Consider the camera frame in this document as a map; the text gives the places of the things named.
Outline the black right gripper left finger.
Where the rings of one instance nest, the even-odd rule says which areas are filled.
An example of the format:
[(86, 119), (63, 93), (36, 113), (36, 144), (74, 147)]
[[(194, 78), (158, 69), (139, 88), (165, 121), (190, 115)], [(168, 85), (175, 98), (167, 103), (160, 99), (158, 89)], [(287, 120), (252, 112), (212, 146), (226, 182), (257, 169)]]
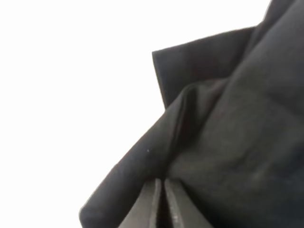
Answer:
[(121, 228), (156, 228), (162, 196), (159, 179), (145, 182), (142, 190), (121, 223)]

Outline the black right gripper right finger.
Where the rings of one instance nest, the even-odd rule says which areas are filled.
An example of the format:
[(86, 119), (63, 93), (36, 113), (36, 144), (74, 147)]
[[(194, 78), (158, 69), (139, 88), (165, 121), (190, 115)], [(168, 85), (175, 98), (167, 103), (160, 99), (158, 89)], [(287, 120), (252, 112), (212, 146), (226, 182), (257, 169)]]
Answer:
[(204, 227), (204, 217), (190, 200), (179, 181), (167, 179), (165, 191), (174, 228)]

